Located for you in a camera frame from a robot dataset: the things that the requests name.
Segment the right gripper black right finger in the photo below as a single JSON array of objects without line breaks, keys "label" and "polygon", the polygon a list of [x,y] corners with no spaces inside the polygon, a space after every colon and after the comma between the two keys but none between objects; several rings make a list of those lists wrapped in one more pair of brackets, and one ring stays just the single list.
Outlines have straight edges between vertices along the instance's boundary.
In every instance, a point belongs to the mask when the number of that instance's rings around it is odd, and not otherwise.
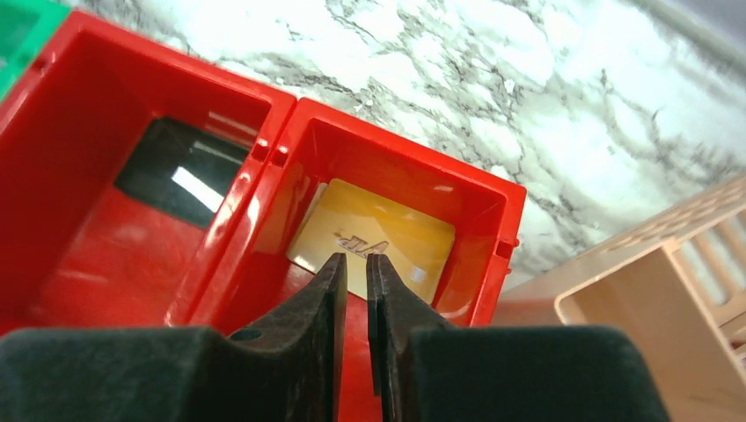
[{"label": "right gripper black right finger", "polygon": [[647,364],[608,325],[458,327],[366,263],[374,391],[386,421],[666,421]]}]

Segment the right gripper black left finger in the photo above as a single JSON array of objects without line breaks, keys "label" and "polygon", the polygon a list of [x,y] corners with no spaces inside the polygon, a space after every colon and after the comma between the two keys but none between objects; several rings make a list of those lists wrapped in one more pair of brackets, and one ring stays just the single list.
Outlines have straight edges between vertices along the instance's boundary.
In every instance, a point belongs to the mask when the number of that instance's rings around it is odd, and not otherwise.
[{"label": "right gripper black left finger", "polygon": [[347,262],[225,336],[207,326],[24,329],[1,339],[4,421],[334,421]]}]

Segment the red double plastic bin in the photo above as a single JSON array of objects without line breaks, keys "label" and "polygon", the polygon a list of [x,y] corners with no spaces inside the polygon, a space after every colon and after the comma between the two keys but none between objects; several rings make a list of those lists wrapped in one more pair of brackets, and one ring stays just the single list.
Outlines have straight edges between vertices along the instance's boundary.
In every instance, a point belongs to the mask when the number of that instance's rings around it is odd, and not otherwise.
[{"label": "red double plastic bin", "polygon": [[[161,118],[249,149],[205,229],[114,185]],[[309,272],[287,251],[336,178],[452,225],[428,305],[455,326],[486,327],[516,247],[522,187],[70,11],[1,102],[1,339],[189,326],[229,336],[322,268]],[[368,284],[365,299],[347,289],[338,420],[386,421]]]}]

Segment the green plastic bin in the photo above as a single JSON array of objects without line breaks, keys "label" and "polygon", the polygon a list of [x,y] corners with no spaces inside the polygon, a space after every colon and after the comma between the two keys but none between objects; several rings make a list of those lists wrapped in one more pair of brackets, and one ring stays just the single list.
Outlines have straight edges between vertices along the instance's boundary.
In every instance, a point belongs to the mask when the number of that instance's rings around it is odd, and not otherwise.
[{"label": "green plastic bin", "polygon": [[1,99],[70,11],[64,4],[47,0],[1,0]]}]

